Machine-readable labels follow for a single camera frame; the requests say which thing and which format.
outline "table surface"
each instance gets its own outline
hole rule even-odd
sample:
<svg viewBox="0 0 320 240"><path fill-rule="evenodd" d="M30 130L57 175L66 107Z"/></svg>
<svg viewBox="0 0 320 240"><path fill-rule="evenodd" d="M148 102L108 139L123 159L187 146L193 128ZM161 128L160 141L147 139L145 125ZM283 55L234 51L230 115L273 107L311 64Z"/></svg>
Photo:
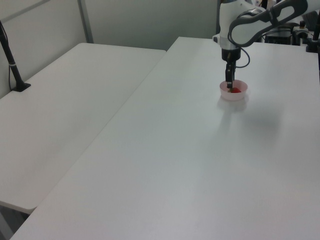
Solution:
<svg viewBox="0 0 320 240"><path fill-rule="evenodd" d="M220 47L179 38L12 240L319 239L318 56L247 51L228 102Z"/></svg>
<svg viewBox="0 0 320 240"><path fill-rule="evenodd" d="M0 100L0 205L30 213L165 51L81 43Z"/></svg>

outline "white wall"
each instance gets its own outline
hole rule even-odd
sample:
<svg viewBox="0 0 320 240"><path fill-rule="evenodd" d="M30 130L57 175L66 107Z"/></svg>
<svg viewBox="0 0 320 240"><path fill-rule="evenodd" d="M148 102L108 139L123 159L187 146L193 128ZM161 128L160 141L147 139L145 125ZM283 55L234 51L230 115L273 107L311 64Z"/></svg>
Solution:
<svg viewBox="0 0 320 240"><path fill-rule="evenodd" d="M50 0L3 26L24 81L86 42L77 0ZM0 98L8 92L8 61L0 47Z"/></svg>
<svg viewBox="0 0 320 240"><path fill-rule="evenodd" d="M218 0L83 0L94 43L168 50L216 33Z"/></svg>

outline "pink bowl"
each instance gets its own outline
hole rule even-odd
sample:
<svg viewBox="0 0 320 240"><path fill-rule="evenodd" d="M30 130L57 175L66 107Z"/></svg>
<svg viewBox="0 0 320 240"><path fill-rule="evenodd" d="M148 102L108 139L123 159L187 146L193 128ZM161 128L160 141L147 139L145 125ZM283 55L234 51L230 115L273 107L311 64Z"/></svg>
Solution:
<svg viewBox="0 0 320 240"><path fill-rule="evenodd" d="M240 89L241 92L238 92L238 93L228 92L229 88L227 88L227 82L223 81L222 83L220 83L221 97L229 101L238 101L243 99L246 95L248 85L244 81L234 80L233 87Z"/></svg>

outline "black clamp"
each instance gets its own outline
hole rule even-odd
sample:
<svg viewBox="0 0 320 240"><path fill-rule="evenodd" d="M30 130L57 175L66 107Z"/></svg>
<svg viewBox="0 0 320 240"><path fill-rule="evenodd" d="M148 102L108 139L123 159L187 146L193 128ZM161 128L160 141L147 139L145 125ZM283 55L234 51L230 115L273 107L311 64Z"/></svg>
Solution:
<svg viewBox="0 0 320 240"><path fill-rule="evenodd" d="M276 14L274 12L274 8L271 7L270 9L267 9L266 10L270 16L270 23L272 24L273 27L278 27L280 25L277 17L276 17Z"/></svg>

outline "red object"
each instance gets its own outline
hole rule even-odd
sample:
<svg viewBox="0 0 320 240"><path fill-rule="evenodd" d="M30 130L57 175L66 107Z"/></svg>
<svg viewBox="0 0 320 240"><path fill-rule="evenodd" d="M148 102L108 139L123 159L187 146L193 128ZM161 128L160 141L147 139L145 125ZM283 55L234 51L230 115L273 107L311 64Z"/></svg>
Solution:
<svg viewBox="0 0 320 240"><path fill-rule="evenodd" d="M237 87L233 87L228 92L232 94L238 94L238 93L241 93L241 90Z"/></svg>

